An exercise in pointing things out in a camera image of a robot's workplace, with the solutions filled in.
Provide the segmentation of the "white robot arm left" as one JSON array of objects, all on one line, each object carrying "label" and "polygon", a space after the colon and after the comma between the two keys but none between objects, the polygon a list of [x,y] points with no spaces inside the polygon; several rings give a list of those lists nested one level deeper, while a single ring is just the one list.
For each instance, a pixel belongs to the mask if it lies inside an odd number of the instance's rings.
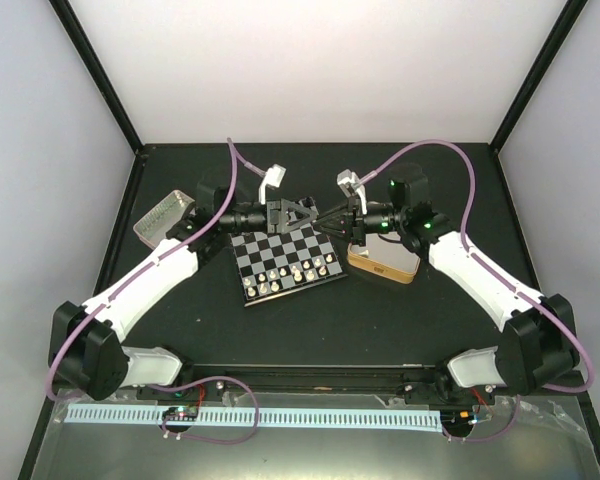
[{"label": "white robot arm left", "polygon": [[196,198],[139,265],[98,295],[79,305],[66,301],[56,309],[46,383],[61,377],[94,400],[145,385],[173,399],[187,397],[195,376],[183,367],[181,355],[165,347],[127,347],[126,337],[167,293],[220,253],[230,236],[286,234],[316,217],[301,201],[238,203],[231,187],[199,187]]}]

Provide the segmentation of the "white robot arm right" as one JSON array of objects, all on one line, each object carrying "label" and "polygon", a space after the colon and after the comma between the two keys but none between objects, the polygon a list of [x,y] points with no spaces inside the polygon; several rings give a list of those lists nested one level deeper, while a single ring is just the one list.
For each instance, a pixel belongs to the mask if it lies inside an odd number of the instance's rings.
[{"label": "white robot arm right", "polygon": [[387,203],[367,200],[351,170],[340,172],[337,184],[346,200],[320,214],[315,230],[358,246],[373,234],[397,234],[407,251],[467,293],[500,333],[497,345],[466,350],[446,361],[446,371],[434,379],[441,400],[459,402],[480,385],[527,395],[576,367],[580,355],[568,326],[573,319],[569,302],[561,295],[543,295],[482,257],[447,216],[434,210],[428,179],[420,171],[390,180]]}]

